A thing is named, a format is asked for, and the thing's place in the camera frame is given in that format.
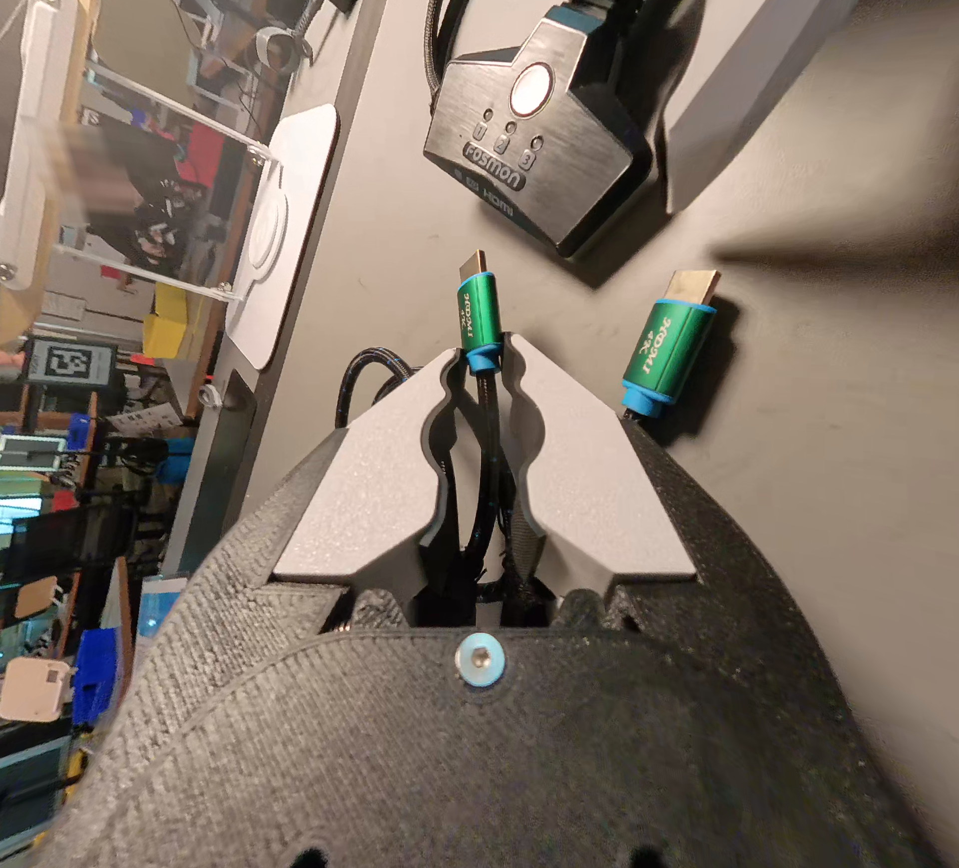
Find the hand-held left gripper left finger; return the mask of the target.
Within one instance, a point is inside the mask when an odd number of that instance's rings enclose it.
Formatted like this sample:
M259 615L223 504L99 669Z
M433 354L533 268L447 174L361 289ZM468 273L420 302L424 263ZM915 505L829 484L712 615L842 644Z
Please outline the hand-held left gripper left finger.
M462 351L446 349L328 437L337 443L273 576L418 595L445 588L459 531L448 468L457 441Z

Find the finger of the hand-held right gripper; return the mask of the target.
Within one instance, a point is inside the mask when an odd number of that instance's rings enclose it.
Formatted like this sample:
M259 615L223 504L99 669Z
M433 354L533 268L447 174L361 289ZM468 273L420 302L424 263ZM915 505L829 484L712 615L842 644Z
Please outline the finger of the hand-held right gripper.
M703 0L665 101L665 208L686 209L776 107L858 0Z

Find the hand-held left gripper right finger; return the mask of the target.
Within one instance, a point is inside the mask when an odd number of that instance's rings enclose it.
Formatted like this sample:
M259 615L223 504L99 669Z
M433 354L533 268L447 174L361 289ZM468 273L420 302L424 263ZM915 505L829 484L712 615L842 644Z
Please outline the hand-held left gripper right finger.
M536 577L556 597L688 581L696 568L617 414L525 337L504 336L503 447L521 512L544 539Z

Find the black metal hdmi switch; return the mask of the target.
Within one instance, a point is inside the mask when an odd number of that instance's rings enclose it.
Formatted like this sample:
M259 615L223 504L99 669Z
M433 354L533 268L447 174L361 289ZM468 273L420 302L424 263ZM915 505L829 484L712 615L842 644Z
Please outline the black metal hdmi switch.
M424 156L563 258L646 180L653 154L617 98L617 35L554 6L522 45L452 59Z

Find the yellow bin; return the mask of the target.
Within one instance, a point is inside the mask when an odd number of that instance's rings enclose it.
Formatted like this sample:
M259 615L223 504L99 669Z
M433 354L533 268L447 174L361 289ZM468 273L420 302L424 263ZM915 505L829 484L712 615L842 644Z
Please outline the yellow bin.
M219 300L156 282L142 323L142 353L155 360L197 358L222 308Z

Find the white acrylic stand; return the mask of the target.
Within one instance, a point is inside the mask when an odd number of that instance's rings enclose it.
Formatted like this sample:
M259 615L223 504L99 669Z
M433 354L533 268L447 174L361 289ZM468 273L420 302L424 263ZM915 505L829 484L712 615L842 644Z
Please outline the white acrylic stand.
M10 308L11 334L21 334L42 311L51 251L107 264L81 248L57 241L69 194L54 189L44 135L56 135L65 121L68 84L79 79L69 61L81 38L78 0L21 0L5 35L24 16L19 42L21 77L2 194L2 295ZM340 122L336 108L323 105L281 120L264 144L207 118L140 83L88 62L96 75L142 95L246 149L263 164L238 268L230 283L198 285L145 268L118 268L157 283L227 305L225 334L256 370L271 361L294 285L301 253L326 177Z

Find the blue storage bin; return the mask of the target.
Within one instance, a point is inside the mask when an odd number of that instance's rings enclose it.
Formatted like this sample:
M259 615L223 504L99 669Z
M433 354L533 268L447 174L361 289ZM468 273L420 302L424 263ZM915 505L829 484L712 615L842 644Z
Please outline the blue storage bin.
M74 727L95 727L113 704L121 677L121 655L118 627L93 628L80 636L73 676Z

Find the black white tag sign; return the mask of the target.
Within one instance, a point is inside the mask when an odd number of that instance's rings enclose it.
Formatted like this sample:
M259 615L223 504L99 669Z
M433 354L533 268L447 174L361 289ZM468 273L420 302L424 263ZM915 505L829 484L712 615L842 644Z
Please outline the black white tag sign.
M31 385L95 391L109 386L116 363L117 349L112 345L41 336L25 344L21 374Z

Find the beige square box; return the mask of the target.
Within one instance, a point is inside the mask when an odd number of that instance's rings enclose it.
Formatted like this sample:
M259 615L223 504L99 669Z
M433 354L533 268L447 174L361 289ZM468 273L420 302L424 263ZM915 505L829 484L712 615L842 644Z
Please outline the beige square box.
M6 665L1 688L4 721L50 723L70 693L72 666L62 660L20 656Z

